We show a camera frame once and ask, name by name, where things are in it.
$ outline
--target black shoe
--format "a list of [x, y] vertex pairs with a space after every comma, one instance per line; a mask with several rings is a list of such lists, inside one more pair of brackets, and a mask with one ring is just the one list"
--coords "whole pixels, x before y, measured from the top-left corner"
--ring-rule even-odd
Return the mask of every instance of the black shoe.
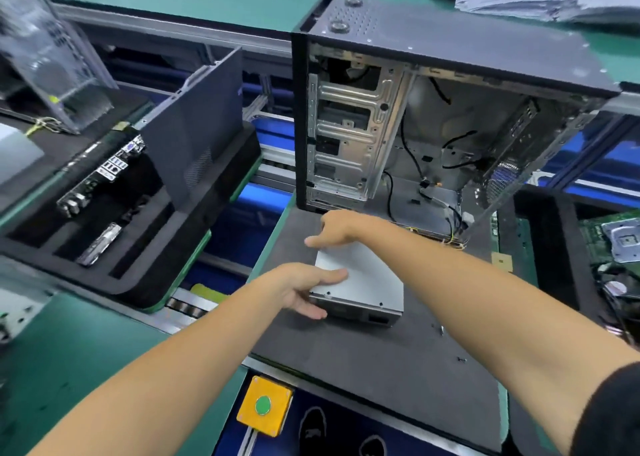
[[300, 421], [300, 456], [326, 454], [326, 417], [320, 407], [311, 407]]
[[387, 445], [380, 436], [374, 435], [366, 438], [358, 450], [360, 456], [387, 456]]

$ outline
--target person's left hand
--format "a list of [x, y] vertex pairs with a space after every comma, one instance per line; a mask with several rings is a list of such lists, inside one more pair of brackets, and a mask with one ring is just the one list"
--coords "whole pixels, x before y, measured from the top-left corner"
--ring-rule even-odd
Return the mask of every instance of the person's left hand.
[[282, 306], [293, 309], [312, 320], [326, 318], [326, 311], [308, 301], [308, 291], [318, 284], [337, 284], [349, 273], [346, 269], [324, 270], [316, 266], [292, 262], [276, 267], [274, 271], [283, 276], [285, 289]]

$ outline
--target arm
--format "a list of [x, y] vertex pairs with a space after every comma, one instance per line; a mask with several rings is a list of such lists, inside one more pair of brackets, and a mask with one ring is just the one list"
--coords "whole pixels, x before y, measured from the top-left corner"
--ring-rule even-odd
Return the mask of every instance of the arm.
[[601, 382], [640, 354], [547, 294], [461, 250], [346, 210], [323, 217], [309, 247], [352, 241], [373, 250], [569, 453]]
[[298, 292], [345, 277], [304, 264], [261, 275], [91, 392], [29, 456], [175, 454], [280, 309], [324, 318]]

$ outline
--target black sleeve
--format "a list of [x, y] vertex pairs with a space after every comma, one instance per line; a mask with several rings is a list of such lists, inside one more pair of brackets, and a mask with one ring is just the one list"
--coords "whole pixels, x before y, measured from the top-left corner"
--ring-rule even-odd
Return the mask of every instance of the black sleeve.
[[571, 456], [640, 454], [640, 363], [615, 371], [591, 396]]

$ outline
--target hand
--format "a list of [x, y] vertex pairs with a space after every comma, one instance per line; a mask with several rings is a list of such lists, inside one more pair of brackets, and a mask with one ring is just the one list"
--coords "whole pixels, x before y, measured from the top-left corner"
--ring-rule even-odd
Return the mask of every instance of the hand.
[[331, 210], [322, 216], [322, 231], [305, 239], [307, 247], [321, 249], [355, 242], [357, 229], [371, 217], [351, 210]]
[[292, 262], [274, 269], [285, 280], [282, 306], [297, 311], [312, 320], [326, 318], [326, 311], [308, 301], [307, 292], [318, 284], [337, 284], [349, 273], [346, 269], [324, 270], [316, 266]]

